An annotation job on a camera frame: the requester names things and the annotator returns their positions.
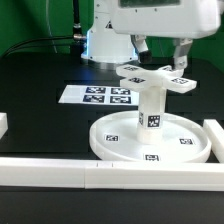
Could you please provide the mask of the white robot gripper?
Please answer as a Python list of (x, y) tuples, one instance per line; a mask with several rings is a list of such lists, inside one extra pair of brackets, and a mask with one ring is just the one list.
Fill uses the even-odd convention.
[(176, 38), (176, 70), (187, 67), (192, 39), (213, 35), (221, 25), (218, 0), (109, 0), (109, 12), (113, 29), (132, 35), (141, 64), (152, 59), (145, 36)]

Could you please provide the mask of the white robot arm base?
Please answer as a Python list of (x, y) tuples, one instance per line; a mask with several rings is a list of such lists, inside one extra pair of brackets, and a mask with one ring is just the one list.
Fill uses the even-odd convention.
[(106, 0), (94, 0), (93, 25), (87, 32), (81, 59), (89, 66), (105, 70), (115, 70), (138, 59), (130, 36), (113, 30)]

